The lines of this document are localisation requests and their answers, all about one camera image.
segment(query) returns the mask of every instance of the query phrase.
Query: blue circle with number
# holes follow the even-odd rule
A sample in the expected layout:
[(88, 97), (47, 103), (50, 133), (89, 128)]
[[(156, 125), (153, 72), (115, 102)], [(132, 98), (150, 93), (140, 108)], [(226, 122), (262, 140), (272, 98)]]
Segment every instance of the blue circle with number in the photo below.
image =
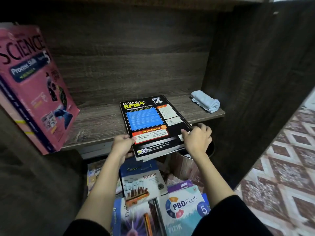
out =
[(209, 213), (209, 206), (204, 201), (199, 202), (197, 205), (197, 211), (198, 214), (203, 217)]

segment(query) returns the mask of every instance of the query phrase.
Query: person's left hand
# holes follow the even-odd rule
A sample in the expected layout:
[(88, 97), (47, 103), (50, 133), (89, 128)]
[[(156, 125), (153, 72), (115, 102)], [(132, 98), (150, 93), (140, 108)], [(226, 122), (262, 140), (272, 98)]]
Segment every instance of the person's left hand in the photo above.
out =
[(110, 155), (120, 159), (120, 165), (122, 165), (126, 158), (133, 156), (133, 152), (128, 152), (132, 150), (131, 146), (135, 143), (135, 141), (136, 137), (129, 138), (128, 134), (114, 137)]

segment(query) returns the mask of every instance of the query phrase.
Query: forearm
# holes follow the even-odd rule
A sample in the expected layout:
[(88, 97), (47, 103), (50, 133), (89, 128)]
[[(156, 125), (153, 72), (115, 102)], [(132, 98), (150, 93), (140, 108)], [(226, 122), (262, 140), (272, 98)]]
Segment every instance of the forearm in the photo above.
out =
[(235, 193), (226, 183), (226, 181), (222, 178), (222, 176), (215, 168), (215, 166), (212, 164), (206, 153), (199, 154), (204, 154), (204, 156), (200, 155), (198, 157), (195, 157), (195, 159), (199, 159), (196, 160), (195, 162), (203, 177), (203, 183), (205, 186), (210, 208), (213, 208), (221, 200), (231, 195), (234, 195)]
[(97, 222), (110, 232), (111, 212), (113, 210), (118, 172), (119, 158), (109, 155), (97, 178), (93, 190), (85, 200), (76, 219), (88, 219)]

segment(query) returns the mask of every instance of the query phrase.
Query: pink book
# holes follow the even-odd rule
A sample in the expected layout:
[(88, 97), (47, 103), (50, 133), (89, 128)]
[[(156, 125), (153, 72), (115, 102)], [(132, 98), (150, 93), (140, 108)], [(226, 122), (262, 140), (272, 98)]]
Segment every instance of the pink book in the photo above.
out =
[(0, 24), (0, 104), (43, 154), (59, 151), (79, 109), (39, 27)]

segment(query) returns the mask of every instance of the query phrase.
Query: rolled towel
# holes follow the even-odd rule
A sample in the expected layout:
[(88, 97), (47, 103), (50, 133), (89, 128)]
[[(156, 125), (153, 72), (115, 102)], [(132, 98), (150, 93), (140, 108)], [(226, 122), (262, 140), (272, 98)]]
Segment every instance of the rolled towel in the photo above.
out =
[(209, 113), (218, 111), (220, 102), (217, 99), (213, 99), (206, 95), (203, 91), (197, 90), (191, 93), (194, 103), (197, 103), (200, 107), (204, 108)]

